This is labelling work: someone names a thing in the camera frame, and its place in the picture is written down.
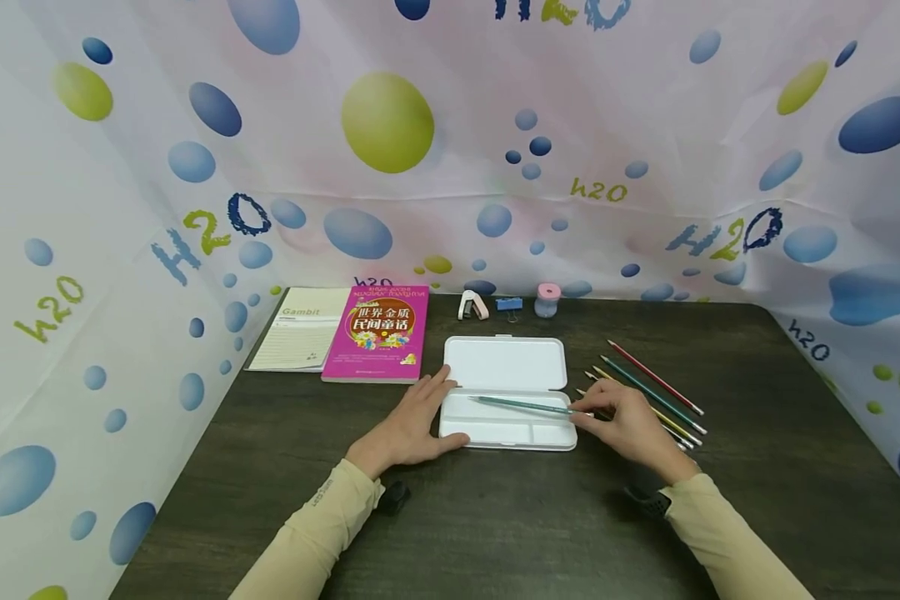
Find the pink jar lid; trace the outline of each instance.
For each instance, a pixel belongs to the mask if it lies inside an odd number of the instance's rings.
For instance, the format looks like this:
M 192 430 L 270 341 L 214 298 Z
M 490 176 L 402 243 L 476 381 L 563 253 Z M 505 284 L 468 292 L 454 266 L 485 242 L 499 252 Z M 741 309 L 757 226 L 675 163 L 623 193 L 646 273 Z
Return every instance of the pink jar lid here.
M 537 297 L 543 299 L 559 299 L 560 286 L 556 283 L 541 283 L 537 286 Z

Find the table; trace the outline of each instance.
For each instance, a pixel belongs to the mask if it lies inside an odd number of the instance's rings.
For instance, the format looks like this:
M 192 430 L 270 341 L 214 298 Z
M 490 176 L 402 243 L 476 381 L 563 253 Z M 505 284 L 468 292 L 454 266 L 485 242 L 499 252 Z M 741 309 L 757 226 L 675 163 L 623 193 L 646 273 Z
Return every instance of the table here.
M 694 457 L 817 599 L 900 598 L 900 481 L 770 315 L 751 305 L 563 299 L 550 321 L 456 319 L 431 298 L 425 373 L 450 335 L 557 337 L 569 385 L 607 337 L 707 412 Z M 112 598 L 226 598 L 403 387 L 241 372 Z M 569 453 L 463 449 L 394 468 L 412 498 L 374 514 L 324 598 L 715 598 L 628 465 L 582 432 Z

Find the person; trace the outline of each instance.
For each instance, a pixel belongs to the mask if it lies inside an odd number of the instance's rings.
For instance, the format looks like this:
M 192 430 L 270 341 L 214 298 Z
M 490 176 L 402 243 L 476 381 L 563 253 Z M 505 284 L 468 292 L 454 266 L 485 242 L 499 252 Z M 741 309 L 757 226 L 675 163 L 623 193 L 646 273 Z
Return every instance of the person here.
M 329 478 L 277 532 L 237 585 L 233 600 L 318 598 L 330 569 L 360 532 L 384 487 L 380 475 L 467 446 L 455 433 L 433 437 L 430 426 L 457 382 L 444 366 L 413 384 L 384 421 L 357 440 Z M 589 431 L 626 459 L 651 468 L 667 486 L 666 519 L 707 569 L 722 600 L 793 600 L 812 596 L 760 541 L 700 467 L 660 426 L 646 398 L 616 381 L 594 383 L 570 405 L 577 428 Z M 586 412 L 607 409 L 609 422 Z

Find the sleeve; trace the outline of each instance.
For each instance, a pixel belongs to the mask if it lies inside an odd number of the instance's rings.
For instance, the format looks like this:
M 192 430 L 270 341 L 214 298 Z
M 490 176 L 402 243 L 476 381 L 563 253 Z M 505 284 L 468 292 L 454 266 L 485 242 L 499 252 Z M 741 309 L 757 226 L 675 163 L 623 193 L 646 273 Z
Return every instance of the sleeve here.
M 671 500 L 667 520 L 707 569 L 721 600 L 813 600 L 708 475 L 661 493 Z
M 330 569 L 360 532 L 384 487 L 342 460 L 291 514 L 243 576 L 231 600 L 316 600 Z

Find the book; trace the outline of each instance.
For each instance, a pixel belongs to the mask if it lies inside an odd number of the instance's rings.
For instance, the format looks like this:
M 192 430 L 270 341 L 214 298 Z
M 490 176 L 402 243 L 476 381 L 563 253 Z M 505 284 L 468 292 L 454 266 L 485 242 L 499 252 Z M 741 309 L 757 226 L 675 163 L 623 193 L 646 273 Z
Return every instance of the book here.
M 244 371 L 322 371 L 349 297 L 349 288 L 288 288 Z
M 354 286 L 327 355 L 323 381 L 417 381 L 429 299 L 426 285 Z

